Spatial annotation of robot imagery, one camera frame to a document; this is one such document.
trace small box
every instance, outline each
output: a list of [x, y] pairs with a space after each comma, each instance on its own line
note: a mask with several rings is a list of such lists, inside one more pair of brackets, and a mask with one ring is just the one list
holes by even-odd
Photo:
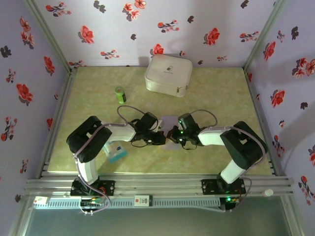
[[186, 94], [191, 72], [190, 60], [156, 54], [145, 74], [146, 87], [150, 91], [182, 97]]

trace white label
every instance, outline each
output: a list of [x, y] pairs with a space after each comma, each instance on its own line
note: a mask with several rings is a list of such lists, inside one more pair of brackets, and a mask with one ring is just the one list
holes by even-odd
[[46, 205], [47, 200], [48, 200], [47, 197], [36, 196], [34, 199], [34, 204]]
[[135, 195], [134, 196], [135, 207], [149, 207], [150, 206], [150, 195]]

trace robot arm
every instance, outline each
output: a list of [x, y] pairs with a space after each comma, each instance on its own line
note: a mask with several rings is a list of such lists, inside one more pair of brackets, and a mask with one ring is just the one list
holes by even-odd
[[230, 163], [218, 174], [217, 184], [221, 191], [243, 175], [268, 150], [266, 144], [243, 121], [234, 126], [199, 128], [191, 114], [179, 117], [179, 126], [174, 126], [167, 137], [183, 147], [186, 141], [197, 146], [223, 145], [232, 157]]
[[[67, 138], [67, 144], [72, 153], [76, 153], [89, 139], [88, 134], [92, 135], [100, 126], [104, 125], [96, 116], [89, 117]], [[134, 142], [144, 140], [148, 145], [163, 145], [166, 137], [163, 131], [156, 131], [158, 119], [151, 113], [146, 113], [136, 123], [118, 124], [111, 123], [102, 127], [77, 155], [77, 168], [83, 180], [96, 186], [99, 176], [96, 171], [95, 158], [107, 141]], [[88, 188], [82, 183], [83, 192], [88, 192]]]

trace cable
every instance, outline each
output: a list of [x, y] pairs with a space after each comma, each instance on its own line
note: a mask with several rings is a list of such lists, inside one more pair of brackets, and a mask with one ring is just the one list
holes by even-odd
[[[245, 175], [251, 168], [253, 168], [253, 167], [259, 165], [260, 163], [262, 163], [262, 162], [265, 160], [265, 158], [266, 158], [265, 148], [263, 147], [263, 145], [261, 144], [261, 142], [260, 142], [257, 138], [255, 138], [252, 134], [250, 134], [250, 133], [248, 133], [248, 132], [246, 132], [245, 130], [242, 130], [242, 129], [240, 129], [240, 128], [234, 127], [234, 126], [225, 126], [224, 129], [234, 129], [234, 130], [236, 130], [236, 131], [239, 131], [239, 132], [241, 132], [241, 133], [247, 135], [248, 137], [250, 137], [251, 139], [253, 139], [253, 140], [259, 145], [259, 147], [261, 148], [261, 151], [262, 151], [262, 158], [261, 158], [258, 162], [256, 162], [256, 163], [253, 164], [252, 166], [250, 166], [247, 170], [245, 170], [245, 171], [242, 173], [241, 177], [242, 177], [243, 175]], [[242, 202], [244, 201], [245, 197], [249, 194], [249, 192], [250, 192], [250, 190], [251, 190], [251, 187], [252, 187], [252, 180], [251, 180], [250, 178], [247, 178], [247, 177], [242, 177], [242, 178], [243, 178], [243, 179], [248, 179], [248, 180], [250, 181], [250, 186], [248, 187], [247, 192], [246, 192], [246, 194], [244, 195], [244, 197], [241, 199], [240, 203], [233, 209], [233, 211], [234, 211], [237, 207], [239, 207], [239, 205], [242, 204]]]
[[250, 181], [250, 185], [249, 185], [249, 187], [247, 189], [247, 192], [245, 193], [244, 197], [241, 199], [240, 203], [237, 206], [235, 206], [235, 208], [230, 209], [230, 212], [235, 211], [235, 209], [240, 207], [240, 205], [243, 204], [243, 201], [244, 201], [245, 197], [247, 197], [247, 195], [250, 193], [250, 190], [251, 190], [251, 187], [252, 187], [252, 179], [251, 178], [247, 178], [247, 177], [242, 177], [242, 179], [249, 180]]
[[204, 110], [204, 109], [198, 109], [198, 110], [195, 110], [195, 111], [191, 112], [190, 114], [192, 115], [195, 112], [207, 112], [207, 113], [211, 114], [214, 117], [214, 119], [216, 120], [216, 123], [213, 124], [213, 125], [209, 125], [208, 127], [214, 127], [214, 126], [216, 126], [218, 124], [218, 119], [217, 119], [216, 115], [213, 114], [212, 112], [210, 112], [208, 110]]
[[78, 160], [78, 157], [77, 157], [77, 156], [78, 156], [78, 155], [84, 150], [84, 148], [90, 143], [90, 141], [94, 138], [94, 136], [97, 134], [97, 132], [98, 132], [99, 130], [101, 130], [102, 128], [104, 128], [104, 127], [106, 127], [106, 126], [110, 126], [110, 125], [126, 126], [127, 123], [126, 123], [126, 124], [111, 124], [111, 123], [106, 123], [106, 124], [101, 125], [100, 127], [98, 127], [98, 128], [94, 131], [94, 133], [93, 133], [93, 134], [89, 137], [89, 139], [82, 145], [82, 147], [80, 147], [80, 149], [73, 155], [73, 158], [74, 158], [74, 161], [75, 161], [75, 165], [76, 165], [76, 168], [77, 168], [77, 171], [78, 171], [78, 177], [81, 179], [81, 181], [82, 181], [88, 188], [90, 188], [90, 189], [93, 190], [94, 192], [96, 192], [96, 193], [98, 193], [98, 194], [104, 196], [104, 197], [109, 201], [109, 203], [108, 203], [107, 205], [104, 204], [105, 206], [104, 206], [103, 208], [100, 208], [100, 209], [97, 209], [97, 210], [94, 210], [94, 211], [90, 210], [90, 212], [83, 211], [82, 208], [80, 207], [80, 210], [81, 210], [83, 213], [85, 213], [85, 214], [93, 215], [93, 213], [97, 213], [97, 212], [99, 212], [99, 211], [105, 210], [106, 208], [108, 208], [108, 207], [111, 205], [111, 200], [110, 200], [110, 198], [109, 198], [105, 193], [103, 193], [103, 192], [99, 191], [98, 189], [96, 189], [96, 188], [90, 186], [89, 183], [87, 183], [87, 182], [85, 181], [85, 179], [82, 177], [81, 171], [80, 171], [80, 169], [79, 169], [79, 164], [78, 164], [79, 160]]
[[118, 113], [118, 115], [120, 116], [120, 118], [123, 119], [126, 123], [128, 123], [127, 119], [124, 118], [124, 117], [119, 113], [119, 109], [120, 109], [121, 107], [130, 107], [130, 108], [133, 108], [133, 109], [135, 109], [136, 111], [138, 111], [138, 112], [140, 112], [140, 113], [142, 113], [142, 114], [145, 114], [142, 110], [140, 110], [140, 109], [138, 109], [138, 108], [135, 108], [135, 107], [133, 107], [133, 106], [121, 105], [121, 106], [119, 106], [119, 107], [117, 108], [117, 113]]
[[135, 148], [144, 148], [144, 147], [146, 147], [148, 144], [145, 144], [145, 145], [143, 145], [143, 146], [135, 146], [135, 145], [133, 145], [132, 143], [134, 143], [134, 141], [132, 141], [131, 142], [131, 146], [133, 146], [133, 147], [135, 147]]

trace beige floor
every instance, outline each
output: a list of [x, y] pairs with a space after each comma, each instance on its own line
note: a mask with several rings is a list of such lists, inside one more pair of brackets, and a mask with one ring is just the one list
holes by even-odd
[[[80, 67], [63, 116], [51, 162], [50, 172], [76, 171], [66, 138], [89, 116], [108, 122], [123, 122], [116, 113], [119, 106], [116, 86], [126, 91], [126, 105], [164, 115], [180, 116], [196, 109], [216, 114], [219, 126], [245, 121], [261, 136], [248, 86], [241, 68], [194, 68], [184, 97], [173, 97], [148, 91], [144, 67]], [[122, 108], [132, 120], [141, 118], [137, 111]], [[200, 127], [213, 123], [207, 113], [196, 113]], [[135, 148], [122, 143], [128, 155], [110, 164], [103, 151], [96, 158], [96, 167], [103, 173], [219, 173], [231, 160], [223, 146], [198, 147], [196, 150], [161, 150], [159, 146]], [[267, 160], [249, 174], [269, 175]]]

